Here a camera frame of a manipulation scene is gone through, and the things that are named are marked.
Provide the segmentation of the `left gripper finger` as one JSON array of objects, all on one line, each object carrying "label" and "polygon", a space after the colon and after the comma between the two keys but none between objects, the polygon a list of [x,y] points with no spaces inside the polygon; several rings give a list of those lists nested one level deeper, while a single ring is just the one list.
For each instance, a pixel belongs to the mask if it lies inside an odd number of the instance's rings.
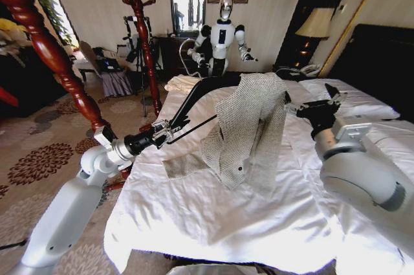
[{"label": "left gripper finger", "polygon": [[180,131],[186,124],[188,124],[189,120],[183,120],[178,124],[171,124],[169,120],[160,120],[157,122],[153,122],[151,127],[153,129],[153,136],[154,137],[161,137],[167,136],[172,137],[174,133]]},{"label": "left gripper finger", "polygon": [[174,132],[172,131],[159,131],[155,133],[155,145],[158,149],[165,144],[172,144],[176,141],[178,141],[178,138],[174,137]]}]

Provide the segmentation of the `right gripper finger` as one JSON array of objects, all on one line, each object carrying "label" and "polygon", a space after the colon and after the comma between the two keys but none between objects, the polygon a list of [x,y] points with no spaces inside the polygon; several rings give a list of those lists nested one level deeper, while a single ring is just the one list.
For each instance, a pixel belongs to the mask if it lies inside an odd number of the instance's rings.
[{"label": "right gripper finger", "polygon": [[301,105],[296,104],[292,101],[289,93],[285,91],[285,111],[290,114],[296,114],[298,111],[301,111],[303,108]]},{"label": "right gripper finger", "polygon": [[325,83],[325,88],[330,96],[328,104],[340,106],[342,102],[347,98],[347,92],[340,92],[337,87],[334,87],[328,83]]}]

